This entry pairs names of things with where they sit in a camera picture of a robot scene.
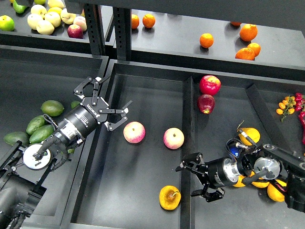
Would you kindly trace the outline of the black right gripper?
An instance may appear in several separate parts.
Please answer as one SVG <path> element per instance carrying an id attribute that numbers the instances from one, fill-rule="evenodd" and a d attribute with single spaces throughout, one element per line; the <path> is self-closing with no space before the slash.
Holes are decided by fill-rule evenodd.
<path id="1" fill-rule="evenodd" d="M 185 155 L 175 171 L 179 172 L 183 169 L 195 171 L 199 165 L 200 172 L 202 173 L 200 175 L 200 182 L 203 188 L 193 191 L 191 196 L 200 196 L 206 202 L 222 199 L 225 190 L 221 187 L 235 185 L 240 176 L 237 164 L 232 159 L 224 157 L 204 163 L 203 154 L 200 152 Z M 215 189 L 214 192 L 209 192 L 209 188 Z"/>

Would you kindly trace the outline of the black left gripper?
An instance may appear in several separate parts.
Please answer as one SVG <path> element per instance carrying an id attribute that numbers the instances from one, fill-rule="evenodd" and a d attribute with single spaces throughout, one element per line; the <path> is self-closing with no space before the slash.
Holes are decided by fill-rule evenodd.
<path id="1" fill-rule="evenodd" d="M 108 131 L 113 131 L 128 120 L 128 107 L 132 104 L 132 100 L 127 102 L 121 109 L 110 109 L 109 105 L 101 97 L 98 97 L 100 86 L 109 79 L 108 77 L 87 77 L 75 89 L 74 95 L 82 99 L 82 104 L 73 108 L 63 119 L 63 123 L 68 125 L 68 138 L 79 136 L 86 138 L 99 124 L 104 124 Z M 110 122 L 108 117 L 116 116 L 117 121 Z"/>

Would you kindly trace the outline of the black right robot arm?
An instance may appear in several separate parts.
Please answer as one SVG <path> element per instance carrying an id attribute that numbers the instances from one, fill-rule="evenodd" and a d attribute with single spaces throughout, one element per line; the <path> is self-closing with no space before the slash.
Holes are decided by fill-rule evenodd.
<path id="1" fill-rule="evenodd" d="M 193 191 L 192 197 L 216 201 L 224 197 L 224 187 L 237 184 L 239 176 L 244 185 L 262 178 L 283 194 L 288 208 L 304 212 L 305 163 L 301 159 L 272 144 L 259 146 L 242 130 L 227 141 L 225 148 L 227 156 L 210 162 L 204 162 L 202 153 L 182 158 L 176 171 L 190 171 L 203 186 Z"/>

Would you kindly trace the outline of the yellow pear under arm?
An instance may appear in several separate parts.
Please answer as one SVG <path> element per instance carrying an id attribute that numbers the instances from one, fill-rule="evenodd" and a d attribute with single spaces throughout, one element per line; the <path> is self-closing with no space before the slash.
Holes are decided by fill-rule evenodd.
<path id="1" fill-rule="evenodd" d="M 261 177 L 257 180 L 251 183 L 253 186 L 257 187 L 257 188 L 266 188 L 268 187 L 268 185 L 270 184 L 270 182 L 268 182 L 265 179 L 262 179 Z"/>

